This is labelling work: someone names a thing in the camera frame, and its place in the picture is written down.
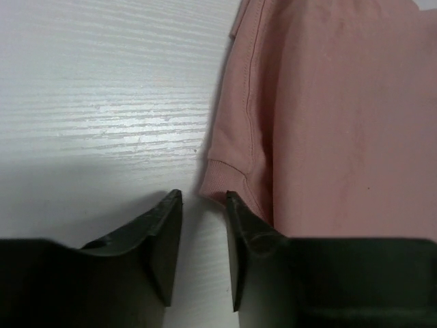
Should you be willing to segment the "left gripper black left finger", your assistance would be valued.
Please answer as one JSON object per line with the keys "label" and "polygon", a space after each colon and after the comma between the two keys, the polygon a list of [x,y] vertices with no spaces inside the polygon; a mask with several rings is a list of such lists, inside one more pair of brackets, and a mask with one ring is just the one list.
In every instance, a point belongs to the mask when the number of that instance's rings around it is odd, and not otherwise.
{"label": "left gripper black left finger", "polygon": [[2,327],[161,327],[182,227],[172,190],[146,213],[81,248],[1,241]]}

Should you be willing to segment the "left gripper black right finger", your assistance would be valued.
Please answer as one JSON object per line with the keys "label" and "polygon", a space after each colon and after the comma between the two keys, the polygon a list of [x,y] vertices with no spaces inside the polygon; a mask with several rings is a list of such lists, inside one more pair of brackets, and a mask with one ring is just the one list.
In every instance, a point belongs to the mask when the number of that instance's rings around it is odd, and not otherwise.
{"label": "left gripper black right finger", "polygon": [[226,195],[241,327],[435,327],[436,244],[407,238],[288,238]]}

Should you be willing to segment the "dusty pink t shirt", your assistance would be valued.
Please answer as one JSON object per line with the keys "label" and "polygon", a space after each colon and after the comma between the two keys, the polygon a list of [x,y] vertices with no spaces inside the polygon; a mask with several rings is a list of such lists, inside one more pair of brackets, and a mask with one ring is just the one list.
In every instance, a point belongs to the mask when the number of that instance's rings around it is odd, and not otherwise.
{"label": "dusty pink t shirt", "polygon": [[436,238],[436,10],[243,1],[201,194],[286,236]]}

